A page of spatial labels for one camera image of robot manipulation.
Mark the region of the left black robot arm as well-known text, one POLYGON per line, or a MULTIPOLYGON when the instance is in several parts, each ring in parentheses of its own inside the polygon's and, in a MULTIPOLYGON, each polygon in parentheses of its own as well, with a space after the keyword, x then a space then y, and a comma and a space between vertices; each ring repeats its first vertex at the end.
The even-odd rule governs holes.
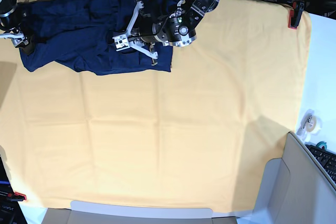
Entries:
POLYGON ((159 54, 154 50, 157 43, 164 47, 185 47, 196 40, 195 28, 205 14, 213 11, 219 0, 178 0, 176 6, 154 20, 144 11, 144 3, 136 0, 133 15, 124 33, 113 38, 118 51, 132 48, 157 64, 159 54))

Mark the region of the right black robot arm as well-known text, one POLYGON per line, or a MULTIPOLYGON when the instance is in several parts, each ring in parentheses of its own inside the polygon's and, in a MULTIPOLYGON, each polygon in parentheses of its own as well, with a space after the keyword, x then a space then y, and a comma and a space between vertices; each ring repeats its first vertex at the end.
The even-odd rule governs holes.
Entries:
POLYGON ((25 24, 27 12, 17 0, 1 0, 1 38, 29 55, 35 50, 34 34, 25 24))

